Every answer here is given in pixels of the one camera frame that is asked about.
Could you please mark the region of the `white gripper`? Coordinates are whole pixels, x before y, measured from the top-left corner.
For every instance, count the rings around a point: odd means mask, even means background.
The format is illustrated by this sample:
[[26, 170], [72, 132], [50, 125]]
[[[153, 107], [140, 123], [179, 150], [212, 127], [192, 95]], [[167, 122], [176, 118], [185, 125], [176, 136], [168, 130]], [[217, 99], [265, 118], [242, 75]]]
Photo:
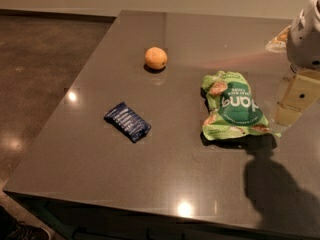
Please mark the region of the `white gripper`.
[[286, 48], [292, 64], [309, 69], [290, 79], [278, 103], [274, 122], [281, 127], [291, 126], [320, 98], [320, 0], [309, 0], [292, 21]]

